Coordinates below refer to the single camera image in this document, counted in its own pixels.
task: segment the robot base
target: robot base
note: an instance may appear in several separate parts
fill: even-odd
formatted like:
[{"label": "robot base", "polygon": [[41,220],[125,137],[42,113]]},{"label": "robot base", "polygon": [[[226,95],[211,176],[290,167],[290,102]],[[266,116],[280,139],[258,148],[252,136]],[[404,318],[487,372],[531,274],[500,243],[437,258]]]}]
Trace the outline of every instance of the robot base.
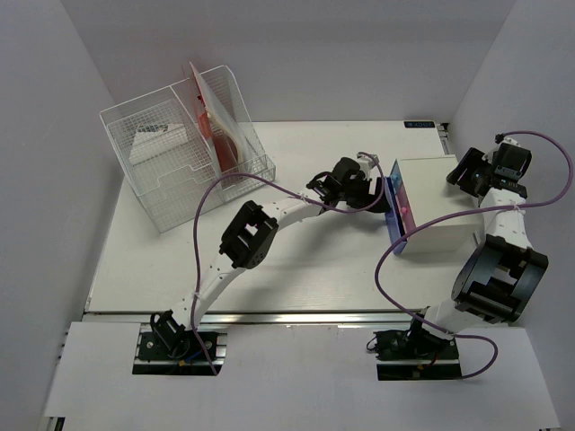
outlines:
[{"label": "robot base", "polygon": [[447,341],[439,351],[418,354],[406,337],[406,330],[376,333],[377,380],[454,380],[461,377],[459,351]]}]

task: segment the blue object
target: blue object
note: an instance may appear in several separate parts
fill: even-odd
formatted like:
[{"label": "blue object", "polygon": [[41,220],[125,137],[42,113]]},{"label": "blue object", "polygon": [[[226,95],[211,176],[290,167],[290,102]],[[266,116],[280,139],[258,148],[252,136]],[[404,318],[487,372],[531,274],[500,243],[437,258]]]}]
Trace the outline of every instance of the blue object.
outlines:
[{"label": "blue object", "polygon": [[[395,180],[398,183],[401,181],[401,179],[397,177]],[[400,216],[397,200],[395,200],[394,186],[392,179],[390,178],[385,179],[385,197],[392,208],[391,211],[385,213],[385,221],[387,224],[387,232],[389,232],[389,239],[393,243],[404,236],[405,231],[403,229],[402,217]],[[400,254],[406,245],[407,240],[401,242],[397,247],[395,247],[394,254]]]}]

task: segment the white table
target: white table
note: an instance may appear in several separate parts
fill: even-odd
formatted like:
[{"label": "white table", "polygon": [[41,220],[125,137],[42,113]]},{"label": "white table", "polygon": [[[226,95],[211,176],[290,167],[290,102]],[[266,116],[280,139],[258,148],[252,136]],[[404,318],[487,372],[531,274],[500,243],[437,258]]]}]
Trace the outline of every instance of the white table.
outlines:
[{"label": "white table", "polygon": [[[277,165],[277,183],[295,191],[342,156],[379,155],[385,173],[397,157],[443,154],[433,128],[406,129],[393,122],[256,123]],[[199,220],[204,265],[247,199],[283,198],[264,187],[206,213]],[[88,312],[152,312],[169,309],[194,286],[192,223],[159,234],[124,181],[102,253]],[[246,271],[214,303],[216,312],[316,312],[394,310],[374,285],[374,266],[390,244],[382,215],[325,214],[279,233],[265,261]],[[411,308],[449,297],[457,273],[474,248],[456,253],[391,257],[384,288]]]}]

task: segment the wire mesh basket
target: wire mesh basket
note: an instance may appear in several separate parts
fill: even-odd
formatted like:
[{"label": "wire mesh basket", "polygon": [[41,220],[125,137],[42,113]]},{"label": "wire mesh basket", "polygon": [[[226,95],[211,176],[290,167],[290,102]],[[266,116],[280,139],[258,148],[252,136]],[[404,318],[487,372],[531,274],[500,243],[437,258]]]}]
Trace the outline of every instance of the wire mesh basket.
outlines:
[{"label": "wire mesh basket", "polygon": [[[248,148],[233,169],[222,172],[213,145],[199,131],[190,97],[190,78],[126,101],[100,114],[126,178],[162,233],[191,220],[211,182],[229,172],[275,180],[234,74],[218,66],[201,74],[243,133]],[[210,120],[214,138],[225,133]],[[224,180],[210,193],[202,213],[257,189],[249,178]]]}]

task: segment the white panel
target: white panel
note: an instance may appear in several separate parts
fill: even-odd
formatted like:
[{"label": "white panel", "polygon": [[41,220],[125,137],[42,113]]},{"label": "white panel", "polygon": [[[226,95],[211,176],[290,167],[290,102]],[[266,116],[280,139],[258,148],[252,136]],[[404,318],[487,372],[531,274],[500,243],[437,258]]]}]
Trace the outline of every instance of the white panel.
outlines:
[{"label": "white panel", "polygon": [[[466,382],[378,382],[365,351],[372,330],[234,327],[218,377],[133,376],[138,325],[78,323],[66,343],[47,416],[75,431],[101,429],[405,429],[525,431],[556,427],[522,329],[473,330],[500,344],[486,374]],[[491,347],[460,345],[464,371]]]},{"label": "white panel", "polygon": [[117,102],[236,73],[252,119],[449,121],[513,0],[64,0]]},{"label": "white panel", "polygon": [[[519,0],[495,40],[454,118],[453,139],[463,154],[469,146],[494,147],[496,133],[532,129],[559,140],[575,155],[575,3]],[[528,202],[561,189],[566,163],[557,150],[534,137],[514,136],[534,153],[521,183]],[[533,341],[555,408],[565,428],[575,428],[575,345],[572,316],[575,189],[553,207],[527,210],[526,233],[549,269],[527,306],[523,323]]]}]

